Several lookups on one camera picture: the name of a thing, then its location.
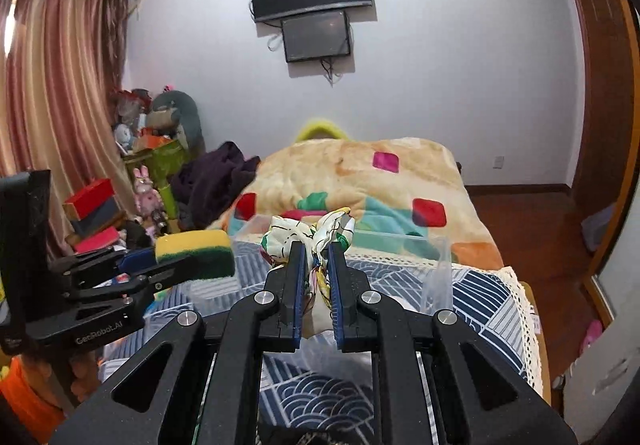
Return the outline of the brown wooden door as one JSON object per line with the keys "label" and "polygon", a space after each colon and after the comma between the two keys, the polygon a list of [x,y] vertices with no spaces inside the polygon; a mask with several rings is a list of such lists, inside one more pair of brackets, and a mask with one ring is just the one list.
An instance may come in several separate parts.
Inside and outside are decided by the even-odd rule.
{"label": "brown wooden door", "polygon": [[585,111],[573,199],[585,216],[620,197],[634,109],[626,0],[575,0],[585,61]]}

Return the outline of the dark purple clothing pile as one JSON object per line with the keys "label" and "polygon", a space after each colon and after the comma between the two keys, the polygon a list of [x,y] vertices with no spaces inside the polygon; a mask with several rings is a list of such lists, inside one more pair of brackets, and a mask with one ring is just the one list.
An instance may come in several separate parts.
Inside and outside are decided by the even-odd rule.
{"label": "dark purple clothing pile", "polygon": [[253,182],[259,163],[258,156],[246,159],[230,140],[185,163],[170,181],[180,229],[205,229],[218,220]]}

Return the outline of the yellow green sponge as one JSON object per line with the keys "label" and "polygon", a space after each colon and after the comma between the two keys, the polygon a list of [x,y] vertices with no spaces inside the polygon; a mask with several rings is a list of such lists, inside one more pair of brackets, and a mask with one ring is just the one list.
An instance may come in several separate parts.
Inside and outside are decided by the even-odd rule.
{"label": "yellow green sponge", "polygon": [[156,240],[155,260],[162,264],[189,257],[192,262],[191,280],[217,279],[234,275],[234,255],[231,239],[220,229],[183,231]]}

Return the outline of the yellow curved headboard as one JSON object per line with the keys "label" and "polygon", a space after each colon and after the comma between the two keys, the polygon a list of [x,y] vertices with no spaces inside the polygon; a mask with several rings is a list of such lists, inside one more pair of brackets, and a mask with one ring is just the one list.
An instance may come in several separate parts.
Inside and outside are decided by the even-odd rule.
{"label": "yellow curved headboard", "polygon": [[312,119],[300,129],[295,142],[308,142],[313,139],[349,139],[349,136],[330,120]]}

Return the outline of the white wardrobe with hearts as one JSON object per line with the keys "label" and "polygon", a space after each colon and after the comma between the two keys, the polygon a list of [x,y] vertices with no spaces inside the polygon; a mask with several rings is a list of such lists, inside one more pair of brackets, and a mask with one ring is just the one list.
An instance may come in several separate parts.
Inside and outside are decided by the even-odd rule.
{"label": "white wardrobe with hearts", "polygon": [[566,370],[564,419],[581,444],[639,442],[639,185],[597,286],[613,309],[608,324]]}

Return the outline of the blue white patterned tablecloth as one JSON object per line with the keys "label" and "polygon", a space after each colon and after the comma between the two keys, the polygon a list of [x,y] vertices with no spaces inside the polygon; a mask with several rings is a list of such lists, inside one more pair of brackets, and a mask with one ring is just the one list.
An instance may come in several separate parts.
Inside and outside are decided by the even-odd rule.
{"label": "blue white patterned tablecloth", "polygon": [[308,373],[259,387],[302,343],[306,252],[228,312],[183,313],[107,380],[93,433],[110,444],[537,444],[562,425],[459,316],[409,311],[329,251],[333,331],[372,384]]}

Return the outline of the red box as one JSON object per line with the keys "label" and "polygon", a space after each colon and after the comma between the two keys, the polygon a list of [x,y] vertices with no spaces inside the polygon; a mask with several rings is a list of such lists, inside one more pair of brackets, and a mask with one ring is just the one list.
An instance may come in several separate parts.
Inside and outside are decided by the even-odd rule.
{"label": "red box", "polygon": [[63,211],[69,220],[83,220],[114,196],[109,178],[94,180],[63,202]]}

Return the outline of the floral fabric scrunchie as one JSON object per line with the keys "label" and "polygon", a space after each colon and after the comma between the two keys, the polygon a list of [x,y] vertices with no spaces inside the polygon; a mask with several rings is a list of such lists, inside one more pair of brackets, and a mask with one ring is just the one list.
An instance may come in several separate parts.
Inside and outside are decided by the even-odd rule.
{"label": "floral fabric scrunchie", "polygon": [[293,243],[305,247],[303,336],[310,338],[332,326],[329,246],[338,243],[343,251],[352,245],[355,219],[349,208],[324,214],[312,224],[282,216],[271,217],[262,236],[262,251],[270,262],[290,261]]}

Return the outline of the striped pink curtain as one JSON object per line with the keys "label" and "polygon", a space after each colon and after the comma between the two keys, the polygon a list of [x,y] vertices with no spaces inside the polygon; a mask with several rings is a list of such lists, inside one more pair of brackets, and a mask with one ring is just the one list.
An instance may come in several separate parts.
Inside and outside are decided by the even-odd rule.
{"label": "striped pink curtain", "polygon": [[134,193],[112,133],[104,0],[1,0],[1,173],[51,173],[47,251],[72,253],[64,201],[99,178]]}

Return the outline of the pink rabbit figure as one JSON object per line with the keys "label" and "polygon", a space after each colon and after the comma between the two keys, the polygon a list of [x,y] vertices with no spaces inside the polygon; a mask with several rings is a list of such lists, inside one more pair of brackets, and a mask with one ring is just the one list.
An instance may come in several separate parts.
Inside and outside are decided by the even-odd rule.
{"label": "pink rabbit figure", "polygon": [[166,234],[165,208],[160,193],[154,188],[146,165],[134,168],[134,203],[142,223],[153,225],[157,234]]}

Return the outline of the grey plush toy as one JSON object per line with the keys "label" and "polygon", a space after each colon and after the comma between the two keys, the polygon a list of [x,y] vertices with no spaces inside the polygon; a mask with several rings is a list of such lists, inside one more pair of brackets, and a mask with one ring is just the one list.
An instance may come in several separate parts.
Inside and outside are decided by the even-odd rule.
{"label": "grey plush toy", "polygon": [[180,90],[165,90],[152,100],[145,126],[154,134],[178,139],[192,158],[205,152],[198,106]]}

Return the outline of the small black wall monitor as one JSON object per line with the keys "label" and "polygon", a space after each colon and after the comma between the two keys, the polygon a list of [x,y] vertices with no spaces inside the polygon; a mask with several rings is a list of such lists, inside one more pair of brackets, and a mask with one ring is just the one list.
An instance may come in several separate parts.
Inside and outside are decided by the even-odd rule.
{"label": "small black wall monitor", "polygon": [[346,57],[352,51],[348,15],[344,10],[312,12],[281,21],[285,60]]}

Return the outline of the beige colourful patch blanket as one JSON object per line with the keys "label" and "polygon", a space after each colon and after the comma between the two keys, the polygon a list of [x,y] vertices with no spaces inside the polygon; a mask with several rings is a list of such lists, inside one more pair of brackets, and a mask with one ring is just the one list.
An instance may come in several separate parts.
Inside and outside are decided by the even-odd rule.
{"label": "beige colourful patch blanket", "polygon": [[423,138],[298,142],[260,162],[253,182],[212,225],[234,233],[256,215],[312,217],[341,208],[360,231],[419,243],[444,236],[457,263],[486,271],[503,265],[454,156]]}

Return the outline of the green storage box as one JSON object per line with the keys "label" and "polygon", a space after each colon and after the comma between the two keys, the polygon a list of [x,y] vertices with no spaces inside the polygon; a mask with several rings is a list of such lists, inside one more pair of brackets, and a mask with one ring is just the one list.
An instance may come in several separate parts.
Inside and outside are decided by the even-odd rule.
{"label": "green storage box", "polygon": [[134,180],[134,169],[145,165],[148,168],[154,188],[160,193],[169,218],[178,217],[178,208],[170,188],[171,177],[190,160],[188,153],[178,140],[168,142],[155,149],[145,149],[124,157],[126,169]]}

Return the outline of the clear plastic storage box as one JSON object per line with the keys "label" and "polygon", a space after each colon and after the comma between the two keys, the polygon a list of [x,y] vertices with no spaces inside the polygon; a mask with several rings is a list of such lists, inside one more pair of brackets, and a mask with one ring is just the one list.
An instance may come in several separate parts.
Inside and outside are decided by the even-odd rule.
{"label": "clear plastic storage box", "polygon": [[[257,246],[267,231],[271,218],[257,215],[248,222],[240,222],[232,229],[234,274],[226,278],[192,280],[183,287],[194,309],[203,316],[224,312],[237,302],[262,289],[270,265],[260,255]],[[364,233],[356,231],[352,246],[346,253],[347,264],[361,269],[369,277],[373,289],[397,300],[405,309],[434,314],[439,309],[452,306],[452,270],[448,261],[412,259],[369,249],[368,243],[391,243],[392,246],[409,246],[417,243],[427,247],[430,243],[408,236]],[[293,353],[268,354],[265,361],[288,370],[311,371],[319,375],[349,380],[358,384],[372,383],[372,358],[369,352],[345,354],[337,350],[330,329],[329,309],[314,309],[321,318],[314,325],[316,333],[305,338]]]}

